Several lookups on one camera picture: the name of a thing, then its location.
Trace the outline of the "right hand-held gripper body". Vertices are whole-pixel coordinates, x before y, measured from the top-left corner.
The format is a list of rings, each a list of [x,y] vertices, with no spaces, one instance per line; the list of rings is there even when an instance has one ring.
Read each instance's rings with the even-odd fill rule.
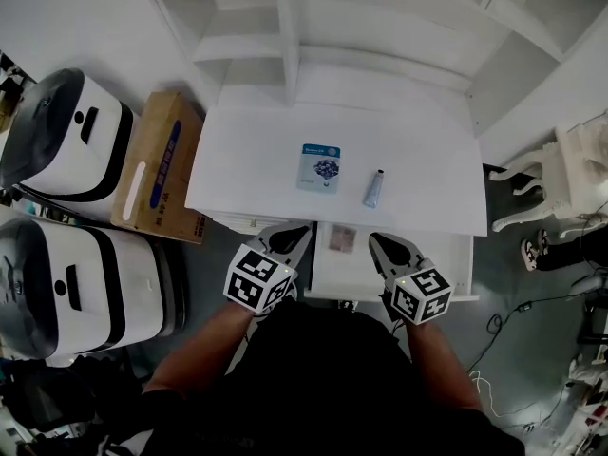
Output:
[[[447,311],[452,284],[430,259],[423,258],[405,272],[388,276],[380,297],[391,321],[422,325]]]

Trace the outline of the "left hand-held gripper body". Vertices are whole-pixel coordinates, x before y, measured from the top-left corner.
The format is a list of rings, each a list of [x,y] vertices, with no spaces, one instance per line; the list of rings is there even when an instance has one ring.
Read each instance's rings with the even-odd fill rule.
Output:
[[[263,313],[288,291],[296,271],[241,244],[227,271],[223,294],[253,313]]]

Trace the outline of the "large white drawer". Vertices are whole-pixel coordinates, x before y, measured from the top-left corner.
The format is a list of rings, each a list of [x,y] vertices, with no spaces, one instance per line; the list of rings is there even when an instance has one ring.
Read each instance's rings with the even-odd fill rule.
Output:
[[[305,296],[331,300],[378,302],[384,280],[377,274],[368,247],[372,227],[342,225],[342,230],[354,231],[348,252],[337,250],[332,240],[336,225],[317,224],[310,287]],[[476,301],[472,293],[474,238],[442,232],[388,230],[390,234],[412,241],[429,257],[455,287],[454,302]]]

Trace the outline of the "small brown pink packet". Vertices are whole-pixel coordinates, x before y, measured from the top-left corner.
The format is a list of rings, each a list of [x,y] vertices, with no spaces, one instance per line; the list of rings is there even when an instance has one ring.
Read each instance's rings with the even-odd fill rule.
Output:
[[[334,224],[330,234],[329,249],[351,254],[354,249],[356,233],[357,231],[351,227]]]

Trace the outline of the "small grey tube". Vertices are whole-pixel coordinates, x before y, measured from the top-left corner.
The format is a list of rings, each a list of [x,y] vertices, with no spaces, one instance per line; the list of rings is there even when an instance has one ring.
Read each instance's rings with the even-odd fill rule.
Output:
[[[374,173],[369,188],[366,192],[366,195],[363,199],[363,204],[371,209],[375,209],[377,207],[379,197],[382,190],[382,185],[384,182],[385,171],[382,169],[377,169]]]

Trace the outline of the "blue white card packet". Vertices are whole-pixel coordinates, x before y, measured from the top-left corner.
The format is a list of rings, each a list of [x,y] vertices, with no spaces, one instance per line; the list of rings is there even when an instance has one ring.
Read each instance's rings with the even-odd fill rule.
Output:
[[[336,146],[305,143],[296,178],[298,189],[335,194],[338,188],[341,150]]]

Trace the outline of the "person's left forearm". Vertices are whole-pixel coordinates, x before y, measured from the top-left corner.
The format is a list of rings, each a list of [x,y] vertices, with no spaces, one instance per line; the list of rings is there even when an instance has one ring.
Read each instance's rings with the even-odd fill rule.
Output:
[[[161,361],[143,392],[172,390],[186,398],[208,390],[228,370],[254,315],[229,301]]]

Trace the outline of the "person's right forearm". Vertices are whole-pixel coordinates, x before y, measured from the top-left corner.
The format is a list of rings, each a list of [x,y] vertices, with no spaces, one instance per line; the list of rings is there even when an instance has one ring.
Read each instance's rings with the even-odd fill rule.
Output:
[[[419,371],[430,399],[452,409],[482,411],[478,391],[447,338],[432,322],[406,322],[413,366]]]

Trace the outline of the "white desk with hutch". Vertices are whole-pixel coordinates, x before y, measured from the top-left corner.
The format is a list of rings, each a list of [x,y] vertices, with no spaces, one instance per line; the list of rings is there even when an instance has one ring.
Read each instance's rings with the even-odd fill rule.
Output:
[[[608,17],[608,0],[151,1],[206,112],[190,208],[464,236],[487,230],[483,135]],[[335,194],[296,187],[305,143],[340,148]]]

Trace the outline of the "person's black clothing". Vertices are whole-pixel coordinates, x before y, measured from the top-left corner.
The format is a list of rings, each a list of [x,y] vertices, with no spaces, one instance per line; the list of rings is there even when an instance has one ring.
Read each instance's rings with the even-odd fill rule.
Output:
[[[409,344],[365,313],[286,299],[253,318],[226,373],[142,394],[99,456],[525,456],[484,411],[435,404]]]

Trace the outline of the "brown cardboard box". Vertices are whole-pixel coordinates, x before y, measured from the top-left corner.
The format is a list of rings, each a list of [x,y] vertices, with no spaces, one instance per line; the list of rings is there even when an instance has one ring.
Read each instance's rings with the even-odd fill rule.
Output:
[[[185,205],[204,119],[179,92],[153,92],[127,148],[112,225],[202,243],[205,216]]]

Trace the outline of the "white black wheeled robot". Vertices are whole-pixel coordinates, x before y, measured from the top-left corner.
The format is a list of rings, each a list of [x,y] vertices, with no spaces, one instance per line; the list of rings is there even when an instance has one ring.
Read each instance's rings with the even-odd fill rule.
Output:
[[[101,352],[185,320],[181,260],[161,242],[27,216],[0,224],[0,341],[14,352]]]
[[[0,157],[0,185],[52,200],[94,202],[118,186],[139,116],[79,68],[63,68],[25,95]]]

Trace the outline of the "cream carved vanity table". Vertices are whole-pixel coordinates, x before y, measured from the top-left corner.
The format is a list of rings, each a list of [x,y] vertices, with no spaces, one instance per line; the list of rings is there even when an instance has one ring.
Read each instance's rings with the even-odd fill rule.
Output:
[[[554,141],[520,155],[503,172],[488,175],[491,181],[506,181],[532,171],[533,179],[513,194],[521,196],[535,187],[542,192],[537,206],[495,219],[494,232],[549,217],[564,223],[560,239],[608,225],[608,109],[571,128],[558,126],[554,132]]]

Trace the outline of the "black office chair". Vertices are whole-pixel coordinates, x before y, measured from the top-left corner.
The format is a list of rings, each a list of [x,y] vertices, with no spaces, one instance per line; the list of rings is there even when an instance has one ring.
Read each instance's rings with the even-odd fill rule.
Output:
[[[13,420],[37,432],[17,456],[98,456],[112,426],[143,391],[127,358],[77,356],[68,367],[43,360],[0,363],[0,402]]]

